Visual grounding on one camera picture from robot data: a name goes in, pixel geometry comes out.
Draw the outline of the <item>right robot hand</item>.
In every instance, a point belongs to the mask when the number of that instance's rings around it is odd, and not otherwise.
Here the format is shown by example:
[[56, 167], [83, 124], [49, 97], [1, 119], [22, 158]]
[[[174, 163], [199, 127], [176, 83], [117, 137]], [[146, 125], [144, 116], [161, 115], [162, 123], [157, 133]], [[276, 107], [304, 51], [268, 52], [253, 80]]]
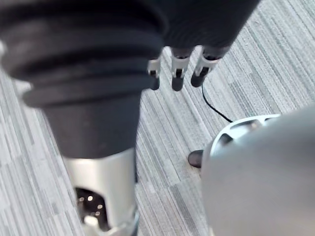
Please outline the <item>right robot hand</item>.
[[171, 50], [172, 88], [202, 51], [192, 86], [228, 52], [256, 0], [3, 0], [3, 70], [31, 89], [24, 103], [51, 126], [87, 236], [135, 236], [140, 100], [159, 88]]

